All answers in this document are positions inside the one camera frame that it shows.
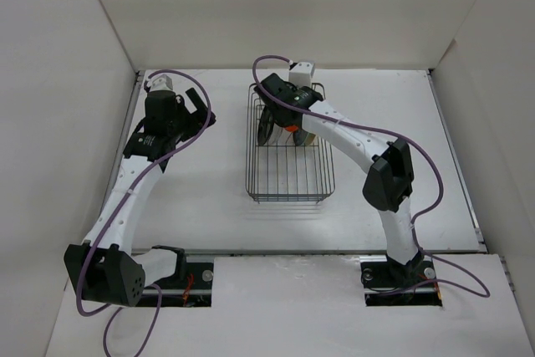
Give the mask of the blue floral green plate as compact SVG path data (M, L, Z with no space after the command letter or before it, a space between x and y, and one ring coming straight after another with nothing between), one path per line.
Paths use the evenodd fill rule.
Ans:
M312 133L308 133L305 130L298 130L298 131L294 132L292 134L293 143L296 146L306 146L306 140L307 140L307 137L308 137L309 134L312 134Z

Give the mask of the cream plate with black pattern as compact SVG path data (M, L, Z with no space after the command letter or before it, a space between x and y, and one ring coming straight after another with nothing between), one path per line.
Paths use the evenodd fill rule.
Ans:
M315 134L309 134L308 137L307 137L307 140L306 140L306 146L312 145L315 140L316 140L316 135Z

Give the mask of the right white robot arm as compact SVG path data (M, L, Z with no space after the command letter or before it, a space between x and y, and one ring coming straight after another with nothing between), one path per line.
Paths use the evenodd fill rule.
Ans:
M387 243L386 274L404 285L417 273L418 253L410 229L410 195L414 169L405 140L381 140L364 129L349 127L324 97L309 86L298 87L270 74L254 88L264 103L257 130L259 145L276 142L282 130L296 146L321 138L342 151L366 175L364 199L378 211Z

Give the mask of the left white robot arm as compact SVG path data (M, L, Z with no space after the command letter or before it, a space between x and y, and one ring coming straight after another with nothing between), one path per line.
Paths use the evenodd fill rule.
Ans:
M206 92L190 88L152 90L145 116L128 139L117 180L104 208L82 243L64 254L72 286L84 300L136 306L143 290L159 280L175 288L186 280L186 256L179 247L157 245L132 256L135 229L145 203L169 159L216 121Z

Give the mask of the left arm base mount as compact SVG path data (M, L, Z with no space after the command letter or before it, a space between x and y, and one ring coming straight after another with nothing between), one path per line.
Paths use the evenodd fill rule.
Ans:
M214 258L188 256L181 248L164 247L177 254L176 272L155 283L162 291L162 308L211 307Z

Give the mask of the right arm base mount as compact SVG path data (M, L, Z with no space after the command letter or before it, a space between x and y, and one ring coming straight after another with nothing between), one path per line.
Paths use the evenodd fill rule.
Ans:
M390 260L364 260L360 279L367 307L441 307L440 289L433 279L433 262L424 258L415 266L397 266Z

